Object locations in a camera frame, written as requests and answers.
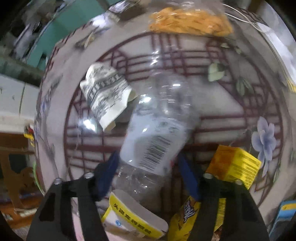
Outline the colourful blue booklet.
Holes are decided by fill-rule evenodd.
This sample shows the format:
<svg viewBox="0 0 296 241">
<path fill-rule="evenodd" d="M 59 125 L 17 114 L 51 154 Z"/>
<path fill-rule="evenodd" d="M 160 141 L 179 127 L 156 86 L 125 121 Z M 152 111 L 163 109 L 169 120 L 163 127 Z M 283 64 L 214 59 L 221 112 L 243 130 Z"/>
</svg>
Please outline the colourful blue booklet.
<svg viewBox="0 0 296 241">
<path fill-rule="evenodd" d="M 295 200 L 280 204 L 269 240 L 295 240 Z"/>
</svg>

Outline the bag of orange snacks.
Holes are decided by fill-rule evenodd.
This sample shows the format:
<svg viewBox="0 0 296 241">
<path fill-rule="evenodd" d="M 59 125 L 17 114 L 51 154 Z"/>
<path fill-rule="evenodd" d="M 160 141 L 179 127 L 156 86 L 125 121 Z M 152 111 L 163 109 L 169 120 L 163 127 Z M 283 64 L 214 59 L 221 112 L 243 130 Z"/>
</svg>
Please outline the bag of orange snacks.
<svg viewBox="0 0 296 241">
<path fill-rule="evenodd" d="M 164 8 L 150 15 L 149 30 L 157 33 L 226 37 L 233 28 L 225 14 L 203 9 Z"/>
</svg>

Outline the yellow white medicine box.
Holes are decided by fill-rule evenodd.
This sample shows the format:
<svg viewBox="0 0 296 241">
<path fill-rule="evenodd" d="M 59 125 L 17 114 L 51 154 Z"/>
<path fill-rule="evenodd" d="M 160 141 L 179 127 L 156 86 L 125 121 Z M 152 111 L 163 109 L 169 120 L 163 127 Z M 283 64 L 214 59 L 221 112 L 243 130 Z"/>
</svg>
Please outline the yellow white medicine box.
<svg viewBox="0 0 296 241">
<path fill-rule="evenodd" d="M 101 222 L 107 232 L 121 232 L 138 238 L 158 240 L 165 236 L 168 223 L 123 190 L 113 190 L 109 197 L 109 207 Z"/>
</svg>

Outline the black white patterned carton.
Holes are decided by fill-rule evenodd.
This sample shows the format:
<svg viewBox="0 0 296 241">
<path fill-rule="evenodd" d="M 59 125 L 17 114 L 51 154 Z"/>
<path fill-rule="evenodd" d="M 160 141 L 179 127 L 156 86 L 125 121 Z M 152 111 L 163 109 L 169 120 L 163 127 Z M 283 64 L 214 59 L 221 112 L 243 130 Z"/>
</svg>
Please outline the black white patterned carton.
<svg viewBox="0 0 296 241">
<path fill-rule="evenodd" d="M 137 97 L 125 77 L 102 62 L 88 68 L 80 89 L 104 132 L 115 128 L 115 120 Z"/>
</svg>

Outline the dark brown snack packet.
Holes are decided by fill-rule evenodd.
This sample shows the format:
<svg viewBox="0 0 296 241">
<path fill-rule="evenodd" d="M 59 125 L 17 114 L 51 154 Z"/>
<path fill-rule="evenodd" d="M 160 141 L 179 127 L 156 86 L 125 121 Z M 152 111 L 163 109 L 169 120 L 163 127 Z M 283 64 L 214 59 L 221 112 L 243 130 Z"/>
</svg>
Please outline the dark brown snack packet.
<svg viewBox="0 0 296 241">
<path fill-rule="evenodd" d="M 128 21 L 145 13 L 140 1 L 119 1 L 111 5 L 108 10 L 121 21 Z"/>
</svg>

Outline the clear crushed plastic bottle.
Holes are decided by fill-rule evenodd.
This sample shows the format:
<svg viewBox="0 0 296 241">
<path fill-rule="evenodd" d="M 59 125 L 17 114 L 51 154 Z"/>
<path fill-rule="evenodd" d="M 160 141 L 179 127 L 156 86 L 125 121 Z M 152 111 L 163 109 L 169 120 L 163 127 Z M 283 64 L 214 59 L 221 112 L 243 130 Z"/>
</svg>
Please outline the clear crushed plastic bottle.
<svg viewBox="0 0 296 241">
<path fill-rule="evenodd" d="M 190 78 L 157 71 L 144 82 L 119 152 L 114 184 L 143 207 L 157 211 L 160 192 L 178 153 L 200 118 Z"/>
</svg>

